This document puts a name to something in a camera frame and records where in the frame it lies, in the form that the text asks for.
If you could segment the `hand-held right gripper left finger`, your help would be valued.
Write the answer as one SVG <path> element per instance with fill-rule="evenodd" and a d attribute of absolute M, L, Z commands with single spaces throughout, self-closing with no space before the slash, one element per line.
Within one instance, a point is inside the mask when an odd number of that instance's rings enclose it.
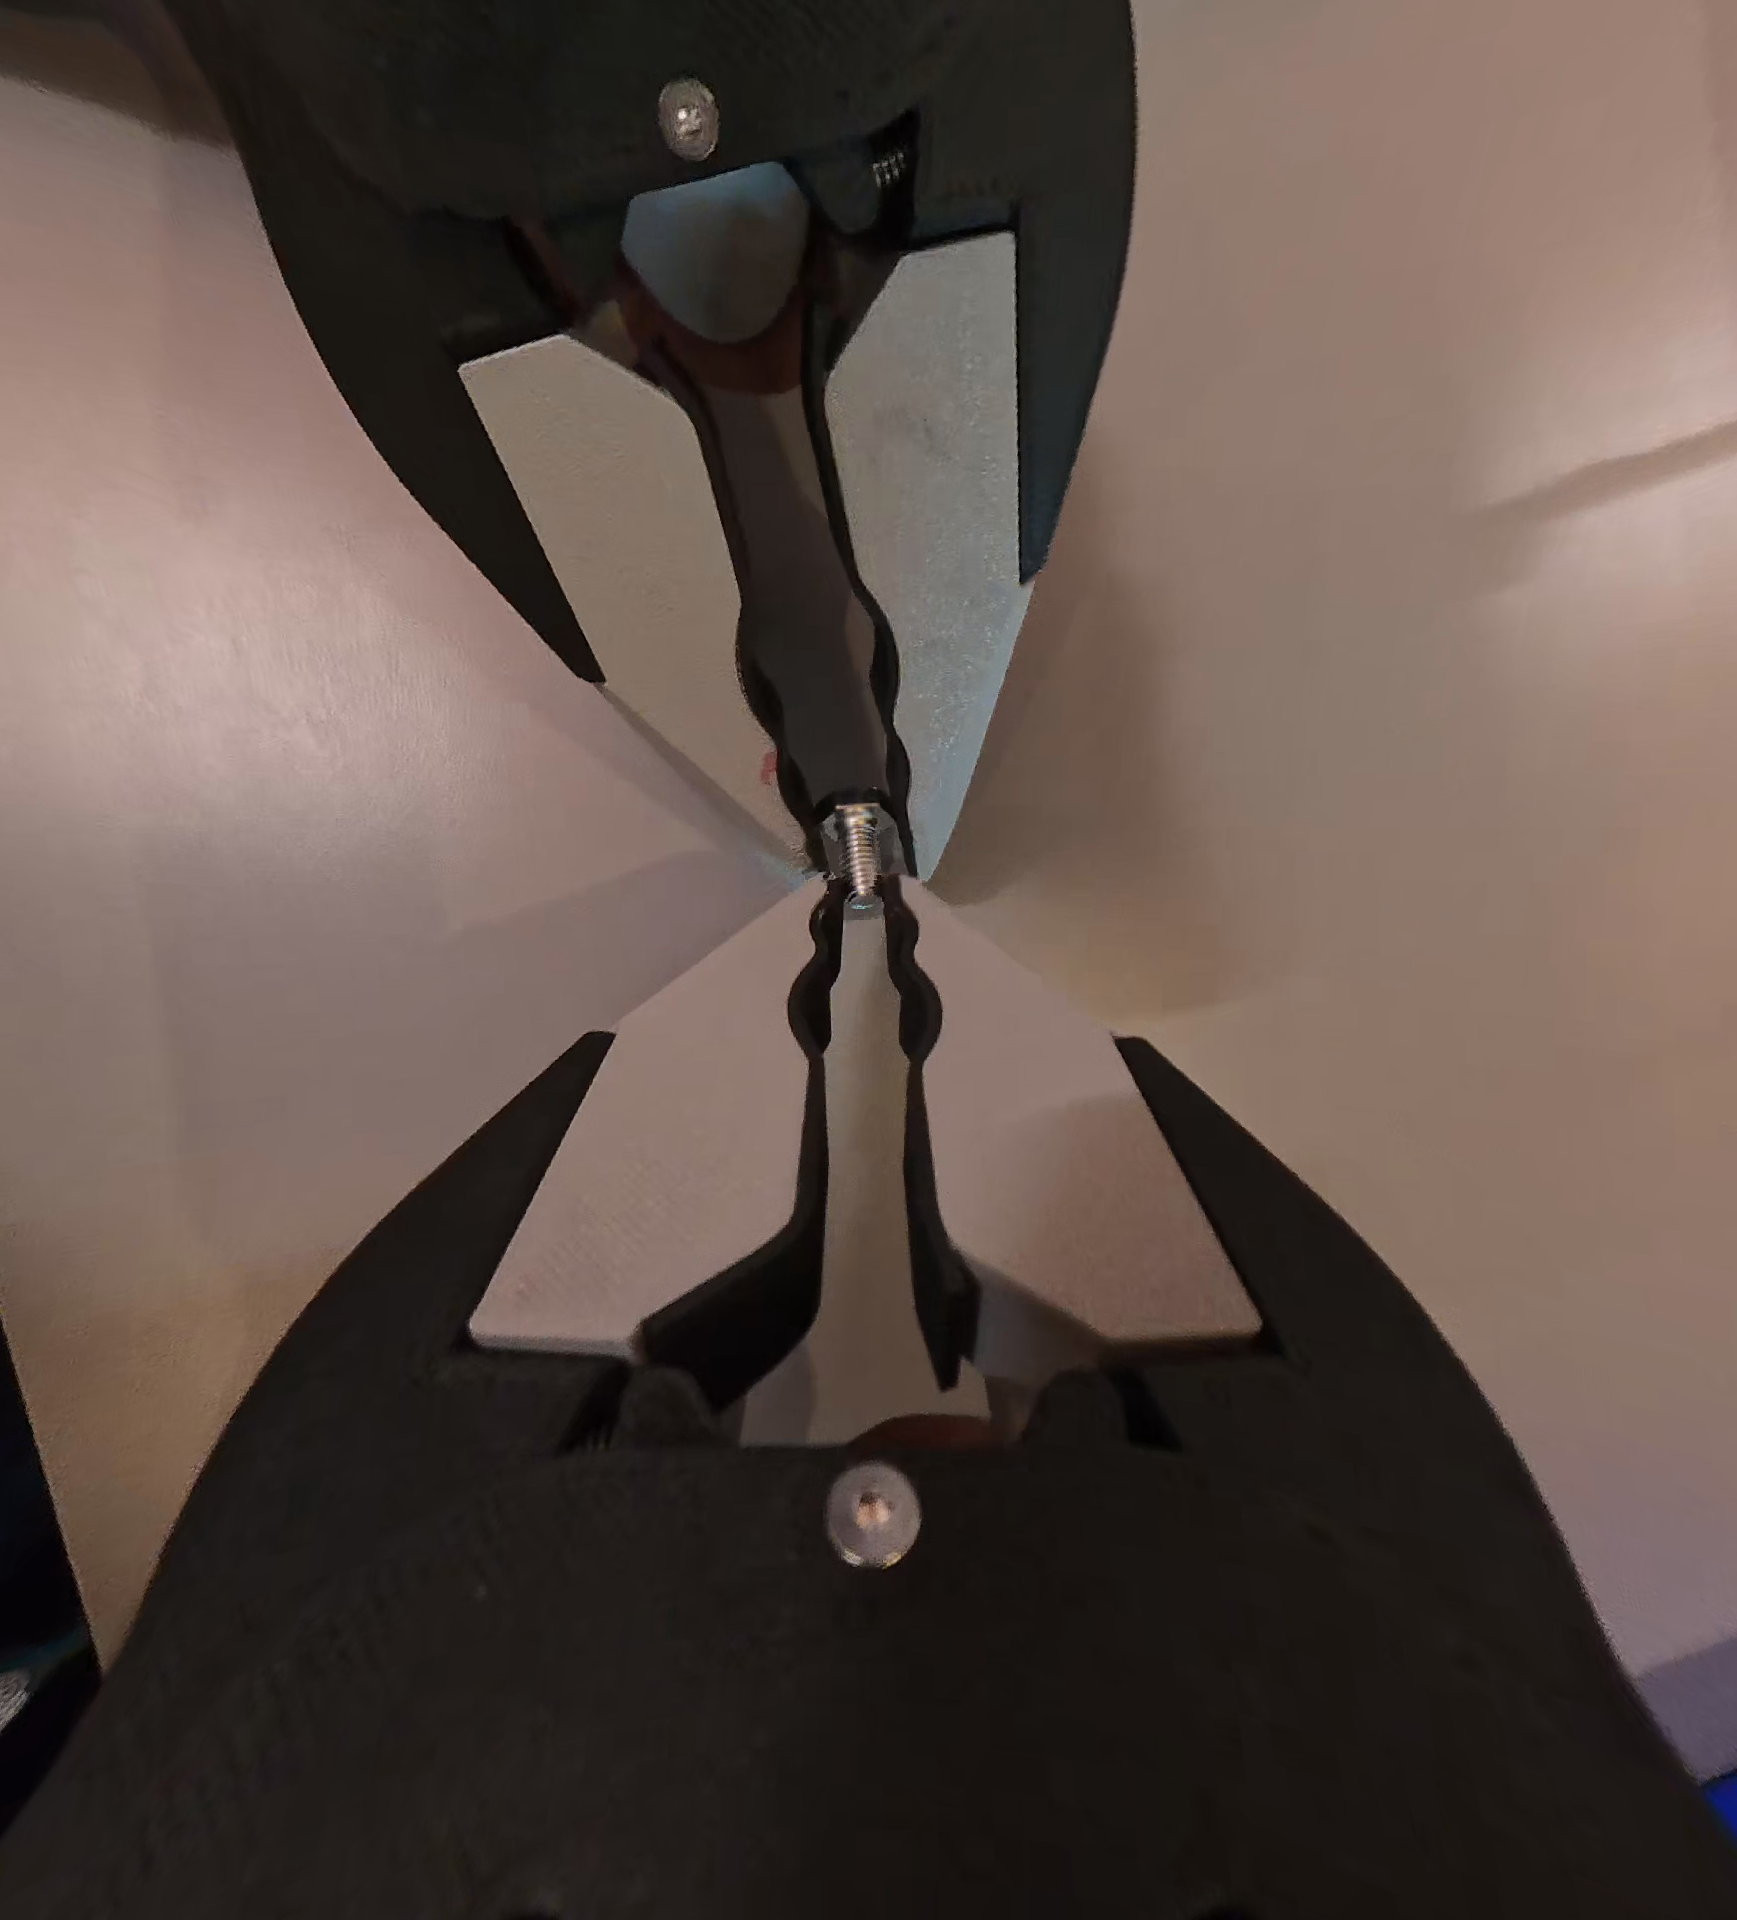
<path fill-rule="evenodd" d="M 687 1374 L 714 1409 L 824 1292 L 836 899 L 783 899 L 632 1009 L 471 1315 L 495 1353 Z"/>

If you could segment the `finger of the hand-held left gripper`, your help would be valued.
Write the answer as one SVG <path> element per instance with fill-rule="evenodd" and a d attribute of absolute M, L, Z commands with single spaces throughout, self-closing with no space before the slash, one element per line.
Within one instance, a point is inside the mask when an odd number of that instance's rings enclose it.
<path fill-rule="evenodd" d="M 805 322 L 815 608 L 803 776 L 898 801 L 929 879 L 1025 614 L 1014 239 L 824 235 Z"/>
<path fill-rule="evenodd" d="M 681 333 L 655 381 L 563 333 L 474 357 L 459 383 L 607 700 L 805 868 L 776 742 L 779 721 L 817 713 L 829 666 L 797 333 L 741 346 Z"/>

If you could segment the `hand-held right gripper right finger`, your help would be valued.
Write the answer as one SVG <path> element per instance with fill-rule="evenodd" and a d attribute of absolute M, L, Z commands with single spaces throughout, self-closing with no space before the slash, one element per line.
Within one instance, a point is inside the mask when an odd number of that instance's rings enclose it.
<path fill-rule="evenodd" d="M 1116 1038 L 939 899 L 889 899 L 886 938 L 935 1382 L 1247 1344 L 1248 1295 Z"/>

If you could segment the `silver hex bolt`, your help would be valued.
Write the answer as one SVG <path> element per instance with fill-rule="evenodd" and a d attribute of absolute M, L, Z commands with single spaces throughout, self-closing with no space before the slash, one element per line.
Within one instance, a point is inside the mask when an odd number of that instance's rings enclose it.
<path fill-rule="evenodd" d="M 832 882 L 858 911 L 877 909 L 882 882 L 905 872 L 898 827 L 873 794 L 832 801 L 817 834 Z"/>

